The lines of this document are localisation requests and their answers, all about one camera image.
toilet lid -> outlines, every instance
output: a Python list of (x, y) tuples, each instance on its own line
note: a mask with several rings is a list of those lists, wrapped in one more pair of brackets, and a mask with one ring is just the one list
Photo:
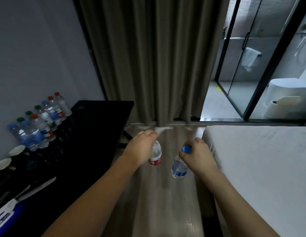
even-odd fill
[(297, 78), (272, 79), (269, 84), (285, 88), (306, 88), (306, 81)]

forearm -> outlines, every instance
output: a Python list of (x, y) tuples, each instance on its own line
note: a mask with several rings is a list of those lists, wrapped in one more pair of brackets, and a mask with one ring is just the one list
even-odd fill
[(120, 156), (114, 165), (77, 199), (42, 237), (100, 236), (120, 194), (138, 165)]
[(232, 234), (245, 237), (279, 237), (219, 170), (201, 175), (201, 179), (217, 200)]

person's right arm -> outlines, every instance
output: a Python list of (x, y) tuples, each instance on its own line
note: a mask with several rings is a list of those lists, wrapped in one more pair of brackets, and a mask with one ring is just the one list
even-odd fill
[(185, 154), (181, 151), (180, 158), (213, 194), (233, 236), (279, 237), (218, 169), (209, 147), (202, 139), (196, 138), (184, 145), (190, 145), (192, 152)]

brown curtain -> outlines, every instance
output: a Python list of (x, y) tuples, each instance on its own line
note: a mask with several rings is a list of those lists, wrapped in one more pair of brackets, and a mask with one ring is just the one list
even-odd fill
[(200, 117), (229, 0), (80, 0), (109, 100), (129, 122)]

person's left hand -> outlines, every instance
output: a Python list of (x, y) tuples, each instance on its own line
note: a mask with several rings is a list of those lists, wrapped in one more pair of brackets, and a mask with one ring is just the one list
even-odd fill
[(142, 165), (152, 157), (153, 144), (158, 134), (153, 130), (140, 131), (127, 145), (123, 156), (135, 160), (135, 163)]

